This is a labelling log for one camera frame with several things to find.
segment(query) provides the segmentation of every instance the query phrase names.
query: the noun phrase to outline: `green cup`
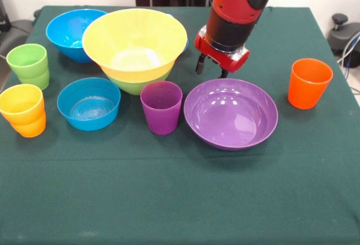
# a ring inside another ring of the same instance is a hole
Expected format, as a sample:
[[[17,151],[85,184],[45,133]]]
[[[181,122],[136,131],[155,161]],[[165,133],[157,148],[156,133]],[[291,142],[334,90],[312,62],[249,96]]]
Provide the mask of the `green cup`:
[[[30,83],[41,90],[49,85],[50,71],[47,51],[39,44],[23,44],[12,49],[6,56],[11,70],[21,83]]]

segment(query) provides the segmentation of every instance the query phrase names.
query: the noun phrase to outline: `stacked bowls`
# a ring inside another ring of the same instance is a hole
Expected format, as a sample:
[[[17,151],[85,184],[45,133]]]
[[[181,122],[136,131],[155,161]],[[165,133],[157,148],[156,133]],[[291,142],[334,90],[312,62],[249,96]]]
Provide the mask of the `stacked bowls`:
[[[139,95],[165,80],[187,43],[184,26],[160,11],[131,8],[106,14],[86,29],[82,45],[107,77]]]

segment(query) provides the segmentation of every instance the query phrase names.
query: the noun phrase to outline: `plastic bowl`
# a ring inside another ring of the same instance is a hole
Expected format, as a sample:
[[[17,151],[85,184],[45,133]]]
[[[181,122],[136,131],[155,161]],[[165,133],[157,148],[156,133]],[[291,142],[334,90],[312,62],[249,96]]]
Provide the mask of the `plastic bowl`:
[[[149,83],[156,82],[156,81],[164,81],[169,76],[170,72],[167,72],[164,76],[161,76],[158,79],[149,81],[149,82],[143,82],[143,83],[127,83],[118,81],[116,79],[112,79],[109,75],[107,77],[109,80],[111,80],[113,83],[115,83],[118,87],[120,87],[121,90],[125,91],[126,93],[129,93],[131,95],[140,95],[141,90],[147,86]]]
[[[118,87],[103,78],[85,78],[66,86],[57,98],[57,108],[67,121],[82,131],[110,125],[119,111]]]
[[[131,8],[109,13],[85,31],[86,54],[117,81],[144,83],[171,71],[187,43],[184,26],[156,10]]]
[[[237,79],[215,79],[195,87],[185,99],[185,119],[205,142],[222,150],[241,150],[265,141],[278,112],[260,87]]]
[[[91,62],[82,46],[83,34],[94,20],[105,14],[105,11],[91,9],[66,12],[48,24],[46,36],[68,58],[79,63]]]

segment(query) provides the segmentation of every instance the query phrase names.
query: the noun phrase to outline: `dark green table cover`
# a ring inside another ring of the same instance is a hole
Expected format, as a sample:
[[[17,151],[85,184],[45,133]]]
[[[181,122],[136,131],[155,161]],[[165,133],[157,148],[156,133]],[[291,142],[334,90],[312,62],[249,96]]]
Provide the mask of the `dark green table cover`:
[[[49,21],[75,8],[44,7],[28,39],[48,51],[44,133],[25,139],[0,119],[0,244],[360,242],[359,106],[308,8],[266,8],[246,44],[249,61],[231,74],[265,89],[279,111],[274,134],[241,152],[206,145],[183,115],[173,134],[153,135],[140,98],[124,92],[110,127],[72,128],[56,108],[60,90],[104,77],[96,64],[69,60],[46,38]],[[209,9],[156,9],[188,32],[190,46],[169,77],[186,96],[220,73],[211,61],[202,76],[194,72],[194,38]],[[323,98],[307,111],[286,98],[291,65],[302,57],[334,70]],[[7,87],[18,83],[12,75]]]

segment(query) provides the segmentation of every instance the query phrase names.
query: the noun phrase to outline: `blue bowl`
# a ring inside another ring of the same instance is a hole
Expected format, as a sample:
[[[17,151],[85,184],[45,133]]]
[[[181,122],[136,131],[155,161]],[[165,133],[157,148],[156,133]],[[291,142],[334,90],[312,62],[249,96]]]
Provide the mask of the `blue bowl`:
[[[91,62],[83,49],[83,34],[93,21],[105,14],[105,11],[91,9],[66,12],[47,25],[46,36],[68,58],[79,63]]]
[[[57,108],[81,131],[96,131],[110,125],[118,115],[119,88],[103,78],[84,78],[66,86],[57,97]]]

